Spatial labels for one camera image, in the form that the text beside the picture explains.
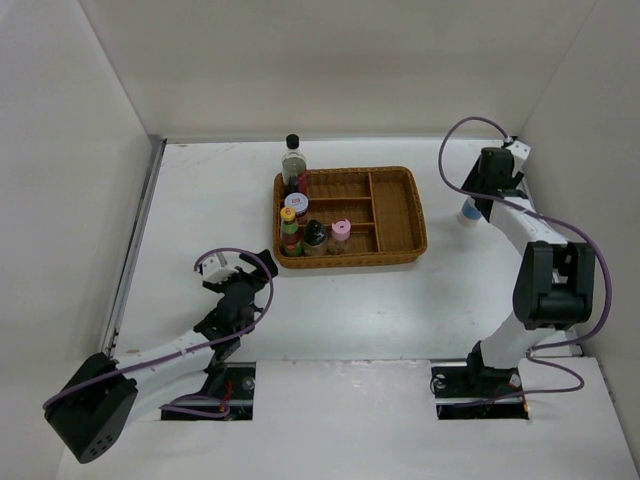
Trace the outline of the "red green sauce bottle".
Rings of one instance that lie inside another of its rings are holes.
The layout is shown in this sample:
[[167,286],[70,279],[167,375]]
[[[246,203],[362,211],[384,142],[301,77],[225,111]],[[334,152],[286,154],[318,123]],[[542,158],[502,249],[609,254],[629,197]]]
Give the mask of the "red green sauce bottle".
[[280,248],[287,257],[299,257],[303,251],[302,230],[292,207],[280,210]]

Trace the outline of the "white blue cylindrical shaker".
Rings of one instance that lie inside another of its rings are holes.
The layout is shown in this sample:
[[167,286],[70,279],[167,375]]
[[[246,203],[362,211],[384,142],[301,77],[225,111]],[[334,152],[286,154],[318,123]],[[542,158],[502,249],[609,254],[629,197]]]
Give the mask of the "white blue cylindrical shaker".
[[482,213],[477,209],[475,200],[467,197],[457,214],[458,222],[467,228],[474,228],[481,219]]

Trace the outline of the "black cap pepper shaker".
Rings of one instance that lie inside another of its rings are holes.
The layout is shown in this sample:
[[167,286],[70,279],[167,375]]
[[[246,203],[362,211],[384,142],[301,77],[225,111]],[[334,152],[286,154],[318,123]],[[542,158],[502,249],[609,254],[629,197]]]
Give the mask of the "black cap pepper shaker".
[[311,219],[304,228],[303,252],[307,256],[317,257],[327,254],[328,235],[326,227],[316,219]]

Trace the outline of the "small jar white lid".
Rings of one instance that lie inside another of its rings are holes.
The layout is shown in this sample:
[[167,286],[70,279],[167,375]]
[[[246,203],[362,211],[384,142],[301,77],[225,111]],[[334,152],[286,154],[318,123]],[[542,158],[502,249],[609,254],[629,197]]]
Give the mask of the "small jar white lid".
[[296,219],[300,225],[307,223],[309,199],[305,194],[299,192],[290,193],[284,200],[284,206],[290,207],[295,211]]

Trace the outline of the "pink cap spice shaker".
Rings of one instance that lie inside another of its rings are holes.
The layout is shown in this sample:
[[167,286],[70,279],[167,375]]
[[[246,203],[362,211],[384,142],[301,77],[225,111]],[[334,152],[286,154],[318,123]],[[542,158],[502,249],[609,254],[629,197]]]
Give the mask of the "pink cap spice shaker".
[[331,224],[331,232],[328,240],[328,252],[331,255],[342,255],[348,252],[351,227],[351,222],[346,218],[337,220]]

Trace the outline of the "dark soy sauce bottle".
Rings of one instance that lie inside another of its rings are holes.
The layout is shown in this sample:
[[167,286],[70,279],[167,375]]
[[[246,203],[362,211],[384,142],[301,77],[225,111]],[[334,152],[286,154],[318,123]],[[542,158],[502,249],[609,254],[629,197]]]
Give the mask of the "dark soy sauce bottle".
[[306,157],[300,151],[300,139],[296,134],[289,134],[286,139],[287,152],[282,158],[282,179],[284,192],[307,194]]

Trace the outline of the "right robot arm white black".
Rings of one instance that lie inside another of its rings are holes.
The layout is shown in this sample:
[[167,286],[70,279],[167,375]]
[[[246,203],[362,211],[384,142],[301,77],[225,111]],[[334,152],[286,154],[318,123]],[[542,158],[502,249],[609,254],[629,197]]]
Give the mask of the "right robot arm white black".
[[527,351],[592,313],[595,252],[567,239],[534,210],[520,188],[520,159],[514,147],[485,147],[462,186],[470,194],[462,214],[485,219],[521,255],[511,313],[467,356],[464,384],[479,396],[518,389],[517,368]]

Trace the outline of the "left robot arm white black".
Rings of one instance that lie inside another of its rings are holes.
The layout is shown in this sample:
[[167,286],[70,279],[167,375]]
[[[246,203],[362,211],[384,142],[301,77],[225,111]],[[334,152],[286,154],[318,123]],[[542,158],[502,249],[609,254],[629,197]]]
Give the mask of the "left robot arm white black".
[[214,249],[195,262],[203,287],[219,298],[194,327],[152,350],[118,359],[93,354],[45,401],[45,420],[79,463],[98,459],[129,424],[154,411],[186,420],[229,417],[240,384],[228,379],[226,361],[266,314],[256,296],[274,288],[278,267],[269,250],[233,249],[246,268],[229,264],[228,252]]

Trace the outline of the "brown wicker divided basket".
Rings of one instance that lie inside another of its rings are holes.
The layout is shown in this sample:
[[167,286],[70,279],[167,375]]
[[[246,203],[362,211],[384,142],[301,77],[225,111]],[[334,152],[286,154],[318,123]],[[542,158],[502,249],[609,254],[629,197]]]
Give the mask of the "brown wicker divided basket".
[[273,250],[288,269],[386,266],[411,263],[428,246],[419,191],[411,171],[402,166],[312,169],[307,172],[307,218],[327,228],[351,222],[345,254],[286,256],[280,245],[280,210],[285,189],[281,174],[273,183]]

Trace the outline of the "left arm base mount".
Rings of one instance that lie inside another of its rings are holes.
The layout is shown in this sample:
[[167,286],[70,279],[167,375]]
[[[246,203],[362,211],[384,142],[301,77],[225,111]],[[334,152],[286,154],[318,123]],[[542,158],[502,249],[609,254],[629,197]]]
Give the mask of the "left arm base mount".
[[162,421],[251,421],[257,365],[225,363],[209,367],[199,391],[182,396],[162,409]]

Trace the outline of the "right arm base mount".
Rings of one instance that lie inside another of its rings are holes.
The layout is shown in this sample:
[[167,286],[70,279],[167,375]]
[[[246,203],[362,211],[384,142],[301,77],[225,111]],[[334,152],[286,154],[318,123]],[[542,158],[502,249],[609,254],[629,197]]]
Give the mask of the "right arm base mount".
[[431,365],[430,390],[439,420],[528,420],[518,368],[486,367],[478,349],[462,360]]

